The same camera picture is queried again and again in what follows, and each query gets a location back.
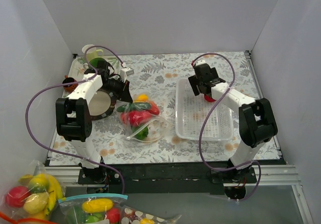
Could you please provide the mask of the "red fake tomato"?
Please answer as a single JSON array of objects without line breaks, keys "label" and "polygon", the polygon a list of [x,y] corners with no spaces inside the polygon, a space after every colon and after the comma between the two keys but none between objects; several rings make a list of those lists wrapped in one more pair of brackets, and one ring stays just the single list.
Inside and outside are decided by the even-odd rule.
[{"label": "red fake tomato", "polygon": [[215,102],[216,100],[211,98],[210,96],[207,96],[204,94],[204,99],[207,101],[207,102]]}]

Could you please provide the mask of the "green fake pepper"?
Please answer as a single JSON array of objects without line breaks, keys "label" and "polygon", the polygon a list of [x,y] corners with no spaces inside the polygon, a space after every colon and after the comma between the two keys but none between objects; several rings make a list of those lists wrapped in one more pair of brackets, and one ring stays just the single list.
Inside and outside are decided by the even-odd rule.
[{"label": "green fake pepper", "polygon": [[149,130],[148,130],[148,127],[132,127],[131,128],[132,132],[137,132],[136,135],[134,135],[134,137],[138,140],[144,140],[147,136],[148,136],[148,133],[149,133]]}]

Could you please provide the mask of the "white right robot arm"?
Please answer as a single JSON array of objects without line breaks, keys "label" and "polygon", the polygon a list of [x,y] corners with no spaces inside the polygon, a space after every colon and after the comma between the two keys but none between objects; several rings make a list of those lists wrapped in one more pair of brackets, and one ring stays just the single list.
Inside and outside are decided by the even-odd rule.
[{"label": "white right robot arm", "polygon": [[[207,63],[193,64],[195,75],[188,78],[195,96],[204,94],[212,97],[215,103],[200,130],[199,152],[204,164],[213,171],[227,172],[227,177],[232,182],[241,181],[245,177],[245,168],[254,162],[254,157],[259,149],[278,133],[277,124],[269,100],[266,98],[254,99],[235,90],[232,86],[236,79],[234,68],[231,83],[218,76],[216,68]],[[214,168],[204,159],[202,154],[202,136],[206,123],[218,106],[222,103],[238,114],[239,135],[241,142],[234,155],[229,159],[231,166],[228,168]]]}]

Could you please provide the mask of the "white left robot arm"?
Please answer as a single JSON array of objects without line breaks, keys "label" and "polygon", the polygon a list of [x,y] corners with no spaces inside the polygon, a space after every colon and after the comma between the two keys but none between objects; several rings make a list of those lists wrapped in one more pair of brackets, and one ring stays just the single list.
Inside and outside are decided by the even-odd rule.
[{"label": "white left robot arm", "polygon": [[76,149],[81,158],[80,166],[91,169],[89,177],[94,183],[100,184],[106,180],[107,172],[99,167],[102,158],[94,145],[87,140],[92,132],[93,114],[90,113],[91,100],[98,95],[100,90],[105,91],[110,100],[103,101],[102,105],[107,111],[117,100],[132,103],[129,92],[129,81],[121,78],[115,79],[110,70],[113,67],[109,62],[100,58],[96,68],[88,68],[83,80],[78,83],[72,77],[66,76],[63,83],[69,95],[56,100],[56,125],[58,135]]}]

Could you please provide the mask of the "white plastic basket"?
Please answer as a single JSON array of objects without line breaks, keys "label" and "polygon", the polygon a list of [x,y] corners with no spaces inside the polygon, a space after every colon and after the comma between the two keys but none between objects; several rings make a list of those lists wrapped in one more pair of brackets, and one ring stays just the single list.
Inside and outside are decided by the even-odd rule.
[{"label": "white plastic basket", "polygon": [[[204,120],[213,106],[203,95],[194,96],[188,79],[176,83],[176,134],[182,139],[199,139]],[[228,141],[234,135],[232,111],[219,104],[211,113],[203,131],[202,140]]]}]

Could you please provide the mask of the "polka dot zip bag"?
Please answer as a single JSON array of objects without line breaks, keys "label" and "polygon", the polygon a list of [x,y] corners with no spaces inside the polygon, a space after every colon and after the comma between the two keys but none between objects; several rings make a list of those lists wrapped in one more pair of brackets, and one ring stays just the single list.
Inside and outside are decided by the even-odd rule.
[{"label": "polka dot zip bag", "polygon": [[146,93],[136,95],[132,103],[120,104],[116,111],[126,130],[127,140],[151,143],[161,139],[169,130],[169,122]]}]

